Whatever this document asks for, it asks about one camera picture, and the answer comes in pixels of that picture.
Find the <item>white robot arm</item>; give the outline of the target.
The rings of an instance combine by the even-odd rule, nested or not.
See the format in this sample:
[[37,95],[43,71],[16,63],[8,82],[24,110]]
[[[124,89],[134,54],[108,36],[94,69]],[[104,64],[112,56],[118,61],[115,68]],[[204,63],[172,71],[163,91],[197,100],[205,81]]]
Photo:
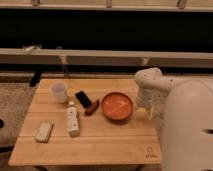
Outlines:
[[136,104],[163,115],[162,171],[213,171],[213,78],[135,73]]

